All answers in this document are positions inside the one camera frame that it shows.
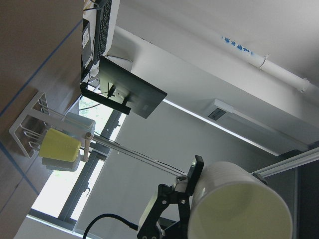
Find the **pale green plastic cup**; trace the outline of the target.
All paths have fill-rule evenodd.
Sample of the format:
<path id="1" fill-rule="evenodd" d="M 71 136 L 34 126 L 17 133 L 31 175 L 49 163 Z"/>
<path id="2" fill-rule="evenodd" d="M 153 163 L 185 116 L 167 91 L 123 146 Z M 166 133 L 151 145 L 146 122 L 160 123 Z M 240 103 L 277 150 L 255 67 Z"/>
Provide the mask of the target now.
<path id="1" fill-rule="evenodd" d="M 290 239 L 288 206 L 273 189 L 231 162 L 205 167 L 196 184 L 190 239 Z"/>

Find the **blue plastic cup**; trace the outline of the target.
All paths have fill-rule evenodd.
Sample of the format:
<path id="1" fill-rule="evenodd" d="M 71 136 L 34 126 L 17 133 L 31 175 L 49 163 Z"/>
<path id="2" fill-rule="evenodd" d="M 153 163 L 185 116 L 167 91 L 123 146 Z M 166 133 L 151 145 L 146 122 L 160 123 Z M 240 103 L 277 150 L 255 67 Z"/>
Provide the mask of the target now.
<path id="1" fill-rule="evenodd" d="M 74 125 L 77 128 L 94 134 L 96 122 L 92 119 L 68 112 L 64 119 L 65 122 Z"/>

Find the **yellow plastic cup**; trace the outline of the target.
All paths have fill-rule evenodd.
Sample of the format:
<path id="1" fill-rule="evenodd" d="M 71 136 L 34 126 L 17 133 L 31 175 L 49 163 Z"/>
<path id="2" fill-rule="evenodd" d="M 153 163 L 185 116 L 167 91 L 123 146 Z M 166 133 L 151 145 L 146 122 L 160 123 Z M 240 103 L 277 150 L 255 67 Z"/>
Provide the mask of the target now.
<path id="1" fill-rule="evenodd" d="M 58 130 L 50 128 L 40 146 L 39 156 L 74 162 L 78 156 L 81 142 Z"/>

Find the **grey plastic cup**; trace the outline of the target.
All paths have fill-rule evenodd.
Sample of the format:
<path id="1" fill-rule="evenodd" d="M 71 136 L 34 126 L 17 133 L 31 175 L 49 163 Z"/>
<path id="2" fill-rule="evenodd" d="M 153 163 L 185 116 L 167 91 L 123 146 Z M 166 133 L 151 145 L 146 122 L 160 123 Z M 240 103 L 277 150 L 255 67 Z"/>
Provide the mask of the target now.
<path id="1" fill-rule="evenodd" d="M 77 170 L 79 165 L 79 159 L 76 159 L 74 162 L 50 159 L 50 158 L 42 158 L 42 164 L 46 166 L 48 170 L 55 171 L 71 171 L 74 172 Z"/>

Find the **black monitor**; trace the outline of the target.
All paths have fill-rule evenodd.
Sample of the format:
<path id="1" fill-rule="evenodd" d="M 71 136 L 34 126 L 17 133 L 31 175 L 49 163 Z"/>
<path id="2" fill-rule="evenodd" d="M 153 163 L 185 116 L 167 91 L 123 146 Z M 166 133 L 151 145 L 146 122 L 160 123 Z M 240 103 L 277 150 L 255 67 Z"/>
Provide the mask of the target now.
<path id="1" fill-rule="evenodd" d="M 105 57 L 100 58 L 99 81 L 105 97 L 120 104 L 127 99 L 126 106 L 145 119 L 167 96 L 163 90 Z"/>

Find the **white ceiling pipe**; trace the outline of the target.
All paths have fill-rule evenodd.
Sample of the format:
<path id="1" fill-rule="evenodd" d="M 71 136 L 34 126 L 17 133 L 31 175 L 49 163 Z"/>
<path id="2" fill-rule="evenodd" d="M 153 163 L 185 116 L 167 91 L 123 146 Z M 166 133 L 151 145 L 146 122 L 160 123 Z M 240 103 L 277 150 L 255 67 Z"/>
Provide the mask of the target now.
<path id="1" fill-rule="evenodd" d="M 221 36 L 216 40 L 216 43 L 227 52 L 295 88 L 314 103 L 317 104 L 319 102 L 319 88 L 312 84 L 307 78 L 301 78 L 293 74 L 268 60 L 267 56 L 258 55 L 228 37 Z"/>

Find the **black box with label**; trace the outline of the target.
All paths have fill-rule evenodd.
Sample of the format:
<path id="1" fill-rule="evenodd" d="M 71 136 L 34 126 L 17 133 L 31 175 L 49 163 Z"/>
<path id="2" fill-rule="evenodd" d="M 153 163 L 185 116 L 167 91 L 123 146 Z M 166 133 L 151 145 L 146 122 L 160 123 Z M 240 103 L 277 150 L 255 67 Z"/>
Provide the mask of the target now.
<path id="1" fill-rule="evenodd" d="M 91 37 L 90 37 L 90 22 L 83 19 L 83 30 L 82 30 L 82 54 L 81 63 L 82 69 L 85 68 L 86 63 L 91 57 Z"/>

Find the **black keyboard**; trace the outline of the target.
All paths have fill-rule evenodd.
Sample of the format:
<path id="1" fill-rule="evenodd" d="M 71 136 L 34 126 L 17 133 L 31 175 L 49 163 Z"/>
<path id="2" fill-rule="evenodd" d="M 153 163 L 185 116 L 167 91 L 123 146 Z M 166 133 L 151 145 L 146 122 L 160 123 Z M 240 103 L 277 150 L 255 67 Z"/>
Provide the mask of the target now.
<path id="1" fill-rule="evenodd" d="M 112 1 L 96 0 L 95 3 L 97 3 L 98 6 L 96 8 L 93 64 L 97 64 L 106 50 Z"/>

